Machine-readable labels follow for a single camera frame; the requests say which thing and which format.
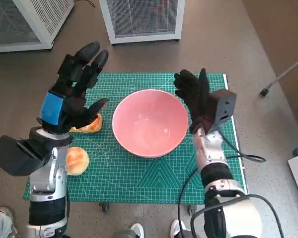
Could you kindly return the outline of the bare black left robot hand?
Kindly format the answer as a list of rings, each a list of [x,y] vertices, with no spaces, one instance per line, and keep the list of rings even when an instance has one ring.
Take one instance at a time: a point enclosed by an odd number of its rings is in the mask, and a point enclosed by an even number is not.
[[[85,107],[86,93],[98,82],[109,53],[100,49],[98,41],[91,42],[76,52],[66,55],[57,74],[58,79],[46,93],[40,115],[42,128],[50,133],[64,134],[91,124],[107,105],[107,98]]]

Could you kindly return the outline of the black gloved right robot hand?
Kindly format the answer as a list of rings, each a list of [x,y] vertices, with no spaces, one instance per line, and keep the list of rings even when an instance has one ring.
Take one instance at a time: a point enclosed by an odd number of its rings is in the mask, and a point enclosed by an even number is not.
[[[202,68],[198,77],[183,69],[174,74],[173,84],[176,96],[189,110],[192,121],[190,133],[200,137],[208,134],[215,123],[216,107],[211,100],[206,69]]]

